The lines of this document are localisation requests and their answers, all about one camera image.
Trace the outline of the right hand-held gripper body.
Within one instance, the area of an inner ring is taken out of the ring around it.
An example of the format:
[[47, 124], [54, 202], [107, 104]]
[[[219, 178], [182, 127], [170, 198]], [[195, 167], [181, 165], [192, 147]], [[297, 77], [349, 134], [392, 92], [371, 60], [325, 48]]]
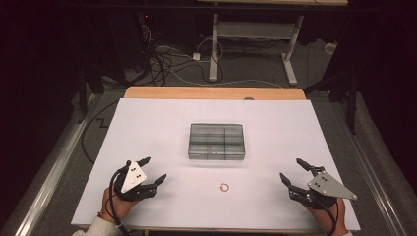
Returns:
[[313, 209], [329, 209], [337, 203], [338, 198], [356, 201], [357, 195], [329, 175], [323, 167], [308, 166], [313, 179], [307, 189], [294, 186], [287, 180], [289, 198]]

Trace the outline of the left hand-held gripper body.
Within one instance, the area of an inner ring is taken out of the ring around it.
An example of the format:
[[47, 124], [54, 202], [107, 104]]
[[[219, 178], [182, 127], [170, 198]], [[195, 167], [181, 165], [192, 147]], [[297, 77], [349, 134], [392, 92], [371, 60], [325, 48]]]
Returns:
[[114, 191], [121, 200], [127, 202], [153, 198], [157, 194], [158, 186], [154, 183], [144, 185], [146, 180], [147, 175], [142, 166], [139, 166], [137, 161], [128, 160], [119, 171], [114, 183]]

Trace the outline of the clear compartment storage box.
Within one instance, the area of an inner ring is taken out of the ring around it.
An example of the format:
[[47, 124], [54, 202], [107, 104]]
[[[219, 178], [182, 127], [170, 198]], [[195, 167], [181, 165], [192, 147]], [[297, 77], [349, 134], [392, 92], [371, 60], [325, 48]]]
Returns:
[[197, 160], [243, 160], [246, 155], [241, 124], [192, 124], [188, 155]]

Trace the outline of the person's left hand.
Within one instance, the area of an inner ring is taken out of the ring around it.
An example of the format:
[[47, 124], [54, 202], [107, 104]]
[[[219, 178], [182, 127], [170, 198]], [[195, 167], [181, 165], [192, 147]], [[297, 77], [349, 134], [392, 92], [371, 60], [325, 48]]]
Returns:
[[112, 200], [109, 200], [109, 196], [109, 189], [106, 188], [103, 192], [102, 206], [98, 216], [113, 224], [116, 224], [115, 216], [122, 221], [129, 214], [130, 210], [139, 203], [139, 201], [123, 201], [117, 195], [114, 195]]

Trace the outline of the person's right hand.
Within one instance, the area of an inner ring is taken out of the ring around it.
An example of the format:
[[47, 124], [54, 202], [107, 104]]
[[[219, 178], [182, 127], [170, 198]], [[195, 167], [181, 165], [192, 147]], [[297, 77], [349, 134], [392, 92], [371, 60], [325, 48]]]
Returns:
[[331, 216], [323, 209], [313, 209], [307, 206], [308, 212], [315, 218], [321, 230], [331, 236], [341, 236], [348, 230], [345, 226], [345, 203], [343, 199], [338, 199], [328, 211]]

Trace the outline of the black stand leg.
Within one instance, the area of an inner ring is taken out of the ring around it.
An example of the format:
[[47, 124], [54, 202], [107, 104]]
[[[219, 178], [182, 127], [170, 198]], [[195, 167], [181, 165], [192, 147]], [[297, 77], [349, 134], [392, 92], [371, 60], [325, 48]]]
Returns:
[[80, 66], [78, 71], [79, 79], [79, 106], [80, 106], [80, 115], [78, 122], [82, 123], [85, 120], [88, 111], [88, 102], [87, 102], [87, 82], [85, 76], [85, 67]]
[[356, 134], [355, 113], [356, 113], [357, 88], [358, 88], [357, 76], [353, 75], [351, 77], [350, 90], [348, 94], [348, 107], [347, 107], [347, 113], [346, 113], [346, 124], [352, 135]]

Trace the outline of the aluminium floor rail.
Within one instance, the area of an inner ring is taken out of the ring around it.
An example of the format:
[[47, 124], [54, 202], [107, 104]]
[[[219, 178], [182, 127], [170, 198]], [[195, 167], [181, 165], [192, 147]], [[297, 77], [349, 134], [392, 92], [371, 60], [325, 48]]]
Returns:
[[31, 236], [35, 227], [41, 220], [42, 215], [46, 211], [71, 159], [72, 153], [81, 138], [82, 132], [87, 126], [88, 120], [92, 116], [100, 99], [100, 94], [91, 94], [87, 101], [87, 111], [84, 113], [83, 117], [77, 118], [69, 125], [68, 132], [64, 135], [62, 142], [59, 144], [59, 148], [55, 154], [55, 160], [48, 171], [48, 175], [42, 182], [35, 198], [31, 202], [30, 208], [19, 224], [17, 230], [13, 233], [13, 236]]
[[378, 179], [371, 162], [367, 159], [367, 155], [360, 145], [358, 137], [348, 128], [345, 122], [345, 114], [342, 107], [337, 103], [333, 103], [331, 106], [343, 128], [343, 131], [347, 134], [349, 142], [353, 145], [355, 159], [361, 169], [368, 187], [370, 188], [370, 192], [374, 197], [379, 211], [386, 222], [390, 234], [392, 236], [408, 236], [403, 224], [400, 222], [398, 214], [393, 207], [391, 199], [387, 195], [387, 191], [384, 189], [382, 182]]

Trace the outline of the white metal desk frame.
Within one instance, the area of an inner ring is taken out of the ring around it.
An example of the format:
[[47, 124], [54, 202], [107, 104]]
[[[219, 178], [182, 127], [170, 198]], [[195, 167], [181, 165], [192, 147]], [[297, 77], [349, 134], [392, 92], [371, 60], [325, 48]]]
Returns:
[[[249, 5], [255, 7], [318, 7], [333, 8], [345, 7], [347, 0], [198, 0], [199, 2], [210, 3], [212, 6], [220, 7], [226, 4], [236, 4], [238, 6]], [[225, 22], [218, 18], [218, 13], [213, 14], [212, 24], [212, 49], [210, 56], [210, 73], [209, 79], [212, 82], [218, 81], [219, 76], [219, 59], [223, 53], [223, 47], [218, 41], [220, 37], [237, 37], [237, 38], [260, 38], [260, 39], [288, 39], [289, 44], [287, 51], [280, 55], [282, 66], [288, 83], [291, 86], [297, 85], [297, 79], [291, 65], [291, 56], [298, 39], [304, 20], [304, 14], [298, 14], [294, 23], [276, 24], [276, 23], [255, 23], [255, 22]]]

